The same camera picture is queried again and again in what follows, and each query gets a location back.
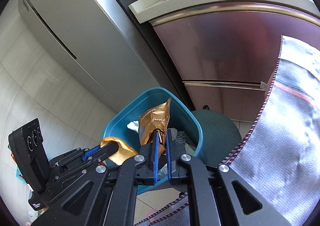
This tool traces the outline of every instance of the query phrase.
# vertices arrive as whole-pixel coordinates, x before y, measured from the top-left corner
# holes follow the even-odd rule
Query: camera lens
[[[29,136],[28,136],[28,139],[27,139],[27,144],[28,144],[29,150],[33,151],[32,140],[31,140],[31,137],[29,137]]]
[[[33,143],[37,146],[38,145],[38,135],[35,130],[32,131],[32,140],[33,140]]]
[[[40,127],[37,128],[37,133],[38,133],[38,138],[41,139],[42,135],[41,135]]]

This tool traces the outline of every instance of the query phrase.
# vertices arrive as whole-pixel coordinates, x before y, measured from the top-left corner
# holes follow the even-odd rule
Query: trash can
[[[134,120],[139,120],[139,116],[145,113],[146,110],[166,102],[170,97],[171,105],[168,128],[174,127],[178,131],[185,131],[193,143],[197,146],[193,155],[204,161],[204,158],[201,156],[203,134],[199,122],[175,95],[160,87],[145,91],[135,100],[129,103],[123,110],[121,110],[108,123],[102,134],[102,138],[108,136],[118,137],[139,152],[139,135],[137,132],[128,129],[127,124]],[[163,178],[152,186],[138,186],[138,194],[142,194],[150,190],[159,190],[170,187],[171,185],[168,183],[168,178]]]

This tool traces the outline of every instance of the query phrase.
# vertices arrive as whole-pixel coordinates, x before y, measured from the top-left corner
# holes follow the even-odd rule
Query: gold foil wrapper
[[[122,165],[122,163],[126,159],[138,154],[138,152],[135,151],[132,147],[130,147],[126,142],[114,136],[109,136],[102,139],[100,147],[104,147],[106,144],[109,144],[110,142],[116,142],[119,146],[118,151],[109,157],[109,159],[117,165]]]
[[[165,133],[170,119],[170,102],[171,98],[154,108],[148,109],[139,117],[140,144],[150,143],[151,134],[154,130],[157,130],[160,135],[159,156],[165,150]]]

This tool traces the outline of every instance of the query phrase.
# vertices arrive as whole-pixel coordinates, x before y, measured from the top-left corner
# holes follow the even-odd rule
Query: floor tile
[[[153,208],[149,207],[148,205],[146,205],[145,203],[143,203],[142,201],[140,201],[137,198],[136,208],[135,208],[135,211],[134,211],[133,224],[135,224],[137,222],[140,222],[141,220],[143,220],[144,218],[150,216],[154,212],[156,212],[156,211]]]
[[[0,63],[0,149],[4,126],[19,89],[19,85]]]
[[[22,86],[44,52],[42,45],[26,29],[9,48],[1,63],[16,83]]]
[[[80,131],[96,101],[94,95],[71,77],[53,103],[50,112]]]
[[[252,127],[253,123],[240,122],[239,132],[242,138],[244,138]]]
[[[27,25],[18,12],[18,0],[9,0],[0,15],[0,61],[26,28]]]
[[[41,127],[41,132],[43,146],[49,159],[72,150],[79,135],[77,130],[50,113]]]
[[[140,201],[143,201],[147,205],[155,209],[161,209],[168,203],[173,202],[179,197],[179,193],[174,188],[168,188],[157,191],[149,191],[137,196]]]
[[[70,74],[46,52],[33,67],[22,88],[49,110],[70,77]]]
[[[0,161],[0,195],[16,221],[24,226],[29,222],[28,186],[16,178],[16,170]]]
[[[115,115],[115,112],[97,100],[80,132],[100,142],[104,128]]]
[[[42,127],[48,111],[35,102],[23,89],[19,89],[19,92],[13,101],[11,110],[9,112],[7,121],[4,127],[4,133],[2,135],[0,159],[10,165],[12,168],[16,168],[16,163],[12,160],[8,149],[8,136],[12,131],[18,129],[24,124],[32,121],[35,118],[39,119],[40,126]]]
[[[240,122],[239,121],[232,121],[232,122],[237,126],[237,128],[239,130]]]
[[[99,143],[87,136],[85,136],[82,133],[79,133],[75,143],[72,146],[72,149],[76,149],[78,147],[80,147],[81,149],[85,149],[85,148],[94,148],[95,146],[97,146]]]

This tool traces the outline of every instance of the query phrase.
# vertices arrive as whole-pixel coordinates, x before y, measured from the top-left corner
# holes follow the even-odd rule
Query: cabinet drawer
[[[265,99],[265,92],[238,88],[186,87],[195,108],[208,105],[230,119],[254,121]]]
[[[182,80],[267,82],[277,63],[281,35],[320,49],[318,26],[268,12],[207,13],[154,29]]]

